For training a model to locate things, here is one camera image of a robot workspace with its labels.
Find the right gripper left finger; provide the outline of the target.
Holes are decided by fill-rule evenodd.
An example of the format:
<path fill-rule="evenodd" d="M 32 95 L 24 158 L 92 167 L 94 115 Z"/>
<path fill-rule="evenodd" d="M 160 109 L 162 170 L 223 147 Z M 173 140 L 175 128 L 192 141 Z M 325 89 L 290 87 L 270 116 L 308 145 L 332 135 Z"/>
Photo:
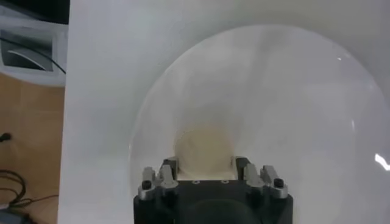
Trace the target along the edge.
<path fill-rule="evenodd" d="M 177 195 L 179 182 L 177 181 L 178 159 L 166 158 L 158 171 L 151 167 L 145 167 L 142 172 L 142 182 L 138 187 L 140 200 L 153 200 L 159 193 L 163 198 L 171 198 Z"/>

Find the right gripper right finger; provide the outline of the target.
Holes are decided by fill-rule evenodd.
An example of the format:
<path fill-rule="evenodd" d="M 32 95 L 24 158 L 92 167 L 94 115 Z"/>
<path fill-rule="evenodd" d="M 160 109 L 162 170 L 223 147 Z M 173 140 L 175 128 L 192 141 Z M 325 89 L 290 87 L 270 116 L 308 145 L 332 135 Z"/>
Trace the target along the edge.
<path fill-rule="evenodd" d="M 286 199 L 288 197 L 288 186 L 279 177 L 273 166 L 264 165 L 258 171 L 255 164 L 242 156 L 234 157 L 233 162 L 237 180 L 244 181 L 251 191 L 274 199 Z"/>

